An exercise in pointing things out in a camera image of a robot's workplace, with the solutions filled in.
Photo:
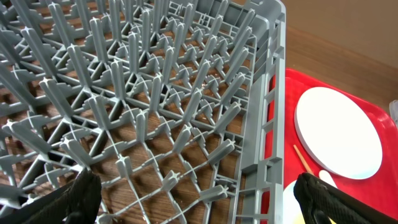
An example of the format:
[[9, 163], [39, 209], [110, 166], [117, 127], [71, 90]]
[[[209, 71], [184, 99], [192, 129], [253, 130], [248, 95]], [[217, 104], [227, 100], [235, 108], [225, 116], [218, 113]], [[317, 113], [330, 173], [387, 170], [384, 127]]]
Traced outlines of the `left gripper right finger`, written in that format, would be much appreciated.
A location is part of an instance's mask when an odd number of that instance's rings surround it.
[[306, 224], [397, 224], [397, 220], [356, 200], [308, 172], [300, 174], [294, 185]]

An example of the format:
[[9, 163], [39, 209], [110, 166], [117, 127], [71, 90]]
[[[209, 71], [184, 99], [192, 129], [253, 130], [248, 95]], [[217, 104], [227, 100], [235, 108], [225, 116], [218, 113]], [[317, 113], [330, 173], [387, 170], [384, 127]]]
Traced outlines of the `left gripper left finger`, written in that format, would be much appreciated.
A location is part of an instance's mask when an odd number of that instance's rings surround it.
[[2, 185], [1, 195], [21, 203], [19, 209], [1, 217], [1, 223], [81, 223], [94, 224], [101, 203], [101, 179], [92, 171], [83, 169], [77, 178], [42, 197]]

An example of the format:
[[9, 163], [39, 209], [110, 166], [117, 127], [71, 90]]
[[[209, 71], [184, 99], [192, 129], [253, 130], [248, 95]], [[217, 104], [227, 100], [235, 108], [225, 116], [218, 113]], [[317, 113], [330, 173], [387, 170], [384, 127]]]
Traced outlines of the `white plastic fork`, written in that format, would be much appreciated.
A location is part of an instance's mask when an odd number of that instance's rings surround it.
[[329, 172], [327, 172], [326, 170], [320, 170], [318, 173], [318, 177], [328, 183], [329, 185], [333, 186], [334, 188], [337, 188], [335, 181], [333, 180], [332, 176], [330, 175]]

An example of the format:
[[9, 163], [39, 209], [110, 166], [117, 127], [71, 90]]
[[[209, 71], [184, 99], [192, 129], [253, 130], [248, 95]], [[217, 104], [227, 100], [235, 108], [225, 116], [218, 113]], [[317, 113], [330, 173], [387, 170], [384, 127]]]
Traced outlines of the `wooden chopstick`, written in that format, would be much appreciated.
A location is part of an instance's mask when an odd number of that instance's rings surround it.
[[314, 173], [313, 173], [311, 167], [309, 166], [308, 162], [307, 162], [306, 159], [304, 158], [304, 156], [303, 156], [301, 150], [297, 147], [296, 144], [293, 145], [293, 148], [294, 148], [294, 150], [295, 150], [295, 152], [296, 152], [298, 158], [300, 159], [300, 161], [301, 161], [303, 167], [305, 168], [306, 172], [308, 172], [309, 174], [314, 175]]

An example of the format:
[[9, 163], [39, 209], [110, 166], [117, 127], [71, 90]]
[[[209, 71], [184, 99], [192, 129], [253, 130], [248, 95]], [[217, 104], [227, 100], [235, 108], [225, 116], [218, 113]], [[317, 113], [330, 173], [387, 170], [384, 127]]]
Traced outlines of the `pale blue round plate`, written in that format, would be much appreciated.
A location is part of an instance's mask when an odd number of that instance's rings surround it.
[[327, 87], [313, 87], [298, 99], [294, 125], [303, 148], [324, 169], [363, 180], [382, 164], [380, 137], [351, 98]]

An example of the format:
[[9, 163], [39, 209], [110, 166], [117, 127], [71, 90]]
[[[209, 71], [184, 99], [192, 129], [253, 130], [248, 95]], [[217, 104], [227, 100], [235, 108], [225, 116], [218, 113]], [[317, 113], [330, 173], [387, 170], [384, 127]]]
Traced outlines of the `light blue bowl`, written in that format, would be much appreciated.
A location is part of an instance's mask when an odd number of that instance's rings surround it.
[[283, 191], [283, 224], [305, 224], [302, 211], [294, 196], [296, 181], [291, 182]]

